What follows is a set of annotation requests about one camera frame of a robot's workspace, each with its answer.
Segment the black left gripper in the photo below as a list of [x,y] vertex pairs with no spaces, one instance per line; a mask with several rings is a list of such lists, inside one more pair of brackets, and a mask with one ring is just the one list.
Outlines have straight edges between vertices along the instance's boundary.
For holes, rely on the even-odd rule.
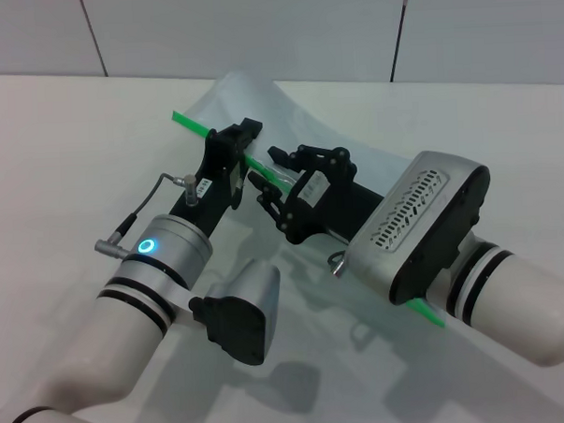
[[262,129],[262,124],[251,118],[244,118],[239,124],[231,124],[221,131],[212,129],[195,175],[197,203],[188,205],[186,194],[182,194],[169,214],[191,222],[210,236],[225,212],[229,208],[236,210],[241,203],[249,171],[242,167],[242,154]]

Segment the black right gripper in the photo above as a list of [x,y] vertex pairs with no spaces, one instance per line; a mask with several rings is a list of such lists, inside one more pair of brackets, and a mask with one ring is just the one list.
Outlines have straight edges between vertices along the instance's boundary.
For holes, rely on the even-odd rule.
[[331,182],[322,172],[329,168],[332,175],[354,176],[357,166],[346,148],[299,145],[296,151],[287,153],[271,146],[268,155],[282,168],[308,171],[292,187],[284,203],[282,190],[276,185],[256,171],[248,174],[248,181],[259,192],[258,204],[292,244],[300,244],[315,234],[349,242],[383,200],[382,195],[349,177]]

